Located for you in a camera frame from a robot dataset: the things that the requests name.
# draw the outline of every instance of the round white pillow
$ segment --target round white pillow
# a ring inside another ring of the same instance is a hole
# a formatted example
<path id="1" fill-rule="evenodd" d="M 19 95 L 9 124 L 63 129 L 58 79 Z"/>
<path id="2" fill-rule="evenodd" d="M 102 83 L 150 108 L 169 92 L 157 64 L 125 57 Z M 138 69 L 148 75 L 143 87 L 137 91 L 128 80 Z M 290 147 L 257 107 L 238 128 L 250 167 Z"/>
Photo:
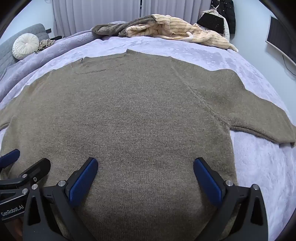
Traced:
<path id="1" fill-rule="evenodd" d="M 12 55 L 21 60 L 28 56 L 29 54 L 34 53 L 39 48 L 39 39 L 34 34 L 22 34 L 19 36 L 12 46 Z"/>

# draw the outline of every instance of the headboard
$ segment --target headboard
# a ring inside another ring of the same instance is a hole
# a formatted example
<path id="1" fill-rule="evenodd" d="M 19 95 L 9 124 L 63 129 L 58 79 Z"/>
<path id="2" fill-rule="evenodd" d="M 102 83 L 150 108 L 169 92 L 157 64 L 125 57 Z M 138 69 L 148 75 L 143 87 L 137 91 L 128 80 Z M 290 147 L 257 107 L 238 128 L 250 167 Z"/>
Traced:
<path id="1" fill-rule="evenodd" d="M 0 79 L 6 72 L 6 68 L 10 65 L 15 64 L 18 60 L 12 56 L 12 45 L 15 40 L 24 33 L 31 33 L 38 37 L 39 41 L 43 39 L 49 39 L 48 34 L 45 31 L 44 26 L 41 23 L 35 24 L 24 30 L 18 32 L 17 34 L 11 36 L 5 42 L 0 45 Z"/>

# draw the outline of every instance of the black fabric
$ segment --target black fabric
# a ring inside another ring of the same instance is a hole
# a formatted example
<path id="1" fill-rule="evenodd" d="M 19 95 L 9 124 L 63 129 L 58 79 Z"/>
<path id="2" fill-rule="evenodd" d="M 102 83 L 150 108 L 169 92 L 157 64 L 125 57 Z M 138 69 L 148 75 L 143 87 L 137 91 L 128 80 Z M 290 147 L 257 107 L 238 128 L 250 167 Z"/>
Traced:
<path id="1" fill-rule="evenodd" d="M 211 5 L 217 7 L 218 0 L 212 0 Z M 220 5 L 217 9 L 218 13 L 226 18 L 229 27 L 229 33 L 235 34 L 235 12 L 232 0 L 220 0 Z"/>
<path id="2" fill-rule="evenodd" d="M 205 28 L 216 31 L 217 33 L 224 33 L 224 19 L 210 13 L 204 13 L 197 23 Z"/>

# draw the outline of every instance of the blue textured pad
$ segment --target blue textured pad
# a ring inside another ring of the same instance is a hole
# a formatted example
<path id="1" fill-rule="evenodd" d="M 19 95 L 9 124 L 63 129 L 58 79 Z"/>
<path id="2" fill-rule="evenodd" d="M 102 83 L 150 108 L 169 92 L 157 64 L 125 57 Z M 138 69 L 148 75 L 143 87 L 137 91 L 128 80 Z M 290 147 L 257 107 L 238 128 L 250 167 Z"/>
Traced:
<path id="1" fill-rule="evenodd" d="M 93 158 L 70 190 L 69 203 L 72 207 L 78 206 L 88 193 L 97 171 L 98 162 Z"/>
<path id="2" fill-rule="evenodd" d="M 13 151 L 0 157 L 0 169 L 8 167 L 11 163 L 14 163 L 20 157 L 20 151 L 14 149 Z"/>
<path id="3" fill-rule="evenodd" d="M 195 159 L 193 171 L 198 183 L 201 185 L 202 190 L 206 193 L 210 202 L 216 207 L 219 207 L 222 204 L 221 189 L 199 159 Z"/>

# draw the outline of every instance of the white wall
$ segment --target white wall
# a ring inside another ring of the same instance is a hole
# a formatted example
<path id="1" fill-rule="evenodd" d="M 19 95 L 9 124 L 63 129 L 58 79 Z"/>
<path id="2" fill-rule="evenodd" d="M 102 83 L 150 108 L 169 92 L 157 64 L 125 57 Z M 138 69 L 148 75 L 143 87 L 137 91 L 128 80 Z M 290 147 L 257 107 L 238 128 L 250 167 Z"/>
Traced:
<path id="1" fill-rule="evenodd" d="M 239 54 L 257 68 L 282 98 L 296 125 L 296 76 L 285 67 L 282 54 L 265 42 L 270 15 L 273 13 L 259 0 L 233 0 L 236 33 L 230 41 Z M 296 67 L 285 59 L 296 74 Z"/>
<path id="2" fill-rule="evenodd" d="M 53 38 L 54 12 L 52 0 L 32 0 L 9 24 L 2 37 L 0 44 L 19 31 L 34 24 L 41 23 L 45 29 L 52 29 L 49 37 Z"/>

